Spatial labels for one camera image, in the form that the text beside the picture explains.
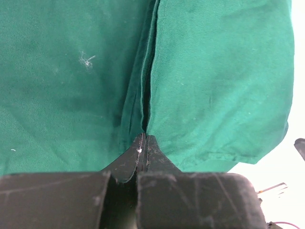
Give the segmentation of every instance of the folded green fabric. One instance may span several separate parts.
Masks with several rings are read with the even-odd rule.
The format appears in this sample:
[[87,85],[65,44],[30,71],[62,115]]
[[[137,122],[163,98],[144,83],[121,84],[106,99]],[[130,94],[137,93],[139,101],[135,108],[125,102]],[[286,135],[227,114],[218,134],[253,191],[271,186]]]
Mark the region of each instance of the folded green fabric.
[[290,0],[161,0],[148,134],[184,171],[256,163],[287,131]]
[[142,132],[183,171],[283,139],[289,0],[20,0],[0,7],[0,175],[97,171]]

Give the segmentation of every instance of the green garment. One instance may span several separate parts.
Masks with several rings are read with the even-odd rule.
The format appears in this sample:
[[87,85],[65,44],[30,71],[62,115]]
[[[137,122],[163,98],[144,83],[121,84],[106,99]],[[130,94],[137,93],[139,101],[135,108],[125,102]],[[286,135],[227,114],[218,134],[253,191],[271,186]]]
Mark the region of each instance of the green garment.
[[290,0],[0,7],[0,175],[97,171],[140,133],[183,171],[256,163],[291,107]]

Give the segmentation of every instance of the cable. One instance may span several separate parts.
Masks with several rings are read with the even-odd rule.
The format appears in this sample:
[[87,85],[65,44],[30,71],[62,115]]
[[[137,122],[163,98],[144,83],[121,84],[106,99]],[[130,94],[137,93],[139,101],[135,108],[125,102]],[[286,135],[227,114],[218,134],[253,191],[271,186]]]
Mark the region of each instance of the cable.
[[293,224],[293,223],[288,223],[288,222],[273,222],[274,224],[288,224],[288,225],[291,225],[297,229],[301,229],[299,228],[297,225]]

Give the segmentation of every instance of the white surface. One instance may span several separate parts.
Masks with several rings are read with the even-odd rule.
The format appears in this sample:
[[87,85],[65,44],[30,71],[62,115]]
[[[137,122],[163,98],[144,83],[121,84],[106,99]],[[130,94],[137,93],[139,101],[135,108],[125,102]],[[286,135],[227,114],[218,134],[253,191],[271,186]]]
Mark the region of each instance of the white surface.
[[[305,229],[305,162],[294,147],[298,138],[305,138],[305,1],[293,1],[295,33],[294,99],[288,119],[289,130],[284,141],[256,165],[239,163],[230,172],[247,177],[256,191],[285,182],[288,189],[281,198],[263,199],[266,221],[286,221]],[[289,225],[279,225],[293,229]]]

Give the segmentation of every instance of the green fabric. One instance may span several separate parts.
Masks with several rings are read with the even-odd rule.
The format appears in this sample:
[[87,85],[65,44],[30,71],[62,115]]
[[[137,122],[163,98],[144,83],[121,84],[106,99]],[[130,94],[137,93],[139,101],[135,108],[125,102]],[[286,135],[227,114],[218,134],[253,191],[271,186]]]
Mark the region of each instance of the green fabric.
[[287,131],[290,8],[2,1],[0,175],[97,171],[144,131],[183,171],[255,163]]
[[160,2],[147,132],[182,170],[256,163],[282,141],[293,95],[290,9],[290,0]]

